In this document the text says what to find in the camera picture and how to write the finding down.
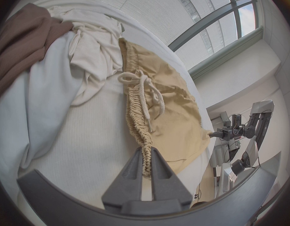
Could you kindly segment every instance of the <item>drawstring knot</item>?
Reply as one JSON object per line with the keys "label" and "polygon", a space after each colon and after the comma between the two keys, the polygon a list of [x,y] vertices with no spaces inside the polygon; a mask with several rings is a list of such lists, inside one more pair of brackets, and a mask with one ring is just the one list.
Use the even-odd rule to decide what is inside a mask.
{"label": "drawstring knot", "polygon": [[119,75],[118,80],[119,82],[125,85],[135,84],[139,86],[139,96],[140,96],[140,101],[141,101],[141,107],[142,107],[144,116],[148,121],[149,130],[150,132],[152,132],[152,128],[150,124],[150,115],[149,115],[148,108],[146,105],[144,86],[149,86],[153,102],[155,104],[160,103],[160,111],[159,111],[158,116],[155,119],[157,119],[161,114],[164,113],[165,103],[164,103],[162,94],[152,84],[151,79],[147,75],[145,75],[142,70],[140,70],[140,73],[141,73],[141,77],[138,77],[136,74],[131,73],[131,72],[123,72],[122,74]]}

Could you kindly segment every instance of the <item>drawstring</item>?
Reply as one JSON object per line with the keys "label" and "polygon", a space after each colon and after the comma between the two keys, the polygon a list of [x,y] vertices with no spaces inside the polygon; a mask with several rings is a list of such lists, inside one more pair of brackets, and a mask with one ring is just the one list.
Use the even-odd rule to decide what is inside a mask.
{"label": "drawstring", "polygon": [[121,82],[125,85],[131,85],[131,84],[139,85],[139,95],[140,95],[142,110],[143,110],[145,118],[148,121],[149,130],[150,130],[150,132],[152,132],[152,128],[151,128],[151,124],[150,124],[150,115],[148,112],[145,94],[144,94],[144,86],[148,85],[150,87],[150,93],[152,95],[153,102],[155,104],[160,103],[160,112],[159,112],[158,116],[154,119],[157,119],[161,114],[164,113],[165,103],[164,103],[162,94],[158,91],[157,88],[154,87],[151,79],[148,78],[148,76],[145,75],[142,70],[140,70],[140,73],[141,73],[141,77],[138,77],[137,75],[135,75],[134,73],[131,73],[131,72],[123,72],[122,74],[119,75],[118,80],[119,80],[119,82]]}

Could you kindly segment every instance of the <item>floor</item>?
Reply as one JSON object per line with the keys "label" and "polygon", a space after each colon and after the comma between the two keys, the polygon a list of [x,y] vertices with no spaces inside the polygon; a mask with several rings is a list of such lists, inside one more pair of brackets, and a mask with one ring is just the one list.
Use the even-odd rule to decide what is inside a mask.
{"label": "floor", "polygon": [[199,194],[199,199],[195,199],[193,203],[211,201],[215,196],[215,187],[214,187],[214,174],[213,168],[210,163],[208,164],[205,173],[202,176],[202,180],[199,186],[196,189],[196,194]]}

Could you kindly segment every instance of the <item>clothing pile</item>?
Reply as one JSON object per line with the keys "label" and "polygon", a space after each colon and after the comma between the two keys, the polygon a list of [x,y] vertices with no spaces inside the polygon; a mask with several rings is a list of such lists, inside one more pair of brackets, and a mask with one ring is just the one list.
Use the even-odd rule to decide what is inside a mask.
{"label": "clothing pile", "polygon": [[[138,146],[147,178],[152,146],[175,173],[206,150],[211,131],[202,128],[195,98],[176,69],[122,38],[123,24],[112,14],[81,0],[46,2],[46,9],[24,6],[0,34],[0,180],[16,203],[18,175],[34,168],[45,176],[47,170],[65,192],[102,206],[101,195]],[[98,107],[99,101],[106,103]],[[100,143],[103,137],[110,141]],[[126,148],[108,158],[102,152],[111,144]],[[38,166],[49,158],[54,166]],[[96,171],[93,161],[106,171]],[[57,173],[59,164],[65,166]],[[83,171],[108,179],[87,179]],[[68,183],[73,174],[86,185],[83,196],[75,195],[76,182]],[[60,175],[66,183],[54,181]]]}

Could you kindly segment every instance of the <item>khaki fabric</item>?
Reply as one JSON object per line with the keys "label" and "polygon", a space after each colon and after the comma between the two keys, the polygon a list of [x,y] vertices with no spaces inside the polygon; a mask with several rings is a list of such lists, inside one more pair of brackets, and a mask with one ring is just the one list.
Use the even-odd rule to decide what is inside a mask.
{"label": "khaki fabric", "polygon": [[151,146],[157,148],[177,174],[199,156],[210,142],[211,131],[201,127],[201,117],[195,98],[189,93],[179,73],[155,53],[125,39],[119,39],[123,56],[123,72],[140,76],[142,70],[161,92],[165,112],[154,103],[150,89],[145,86],[145,98],[153,132],[144,119],[139,86],[124,85],[127,94],[126,121],[143,153],[143,175],[151,174]]}

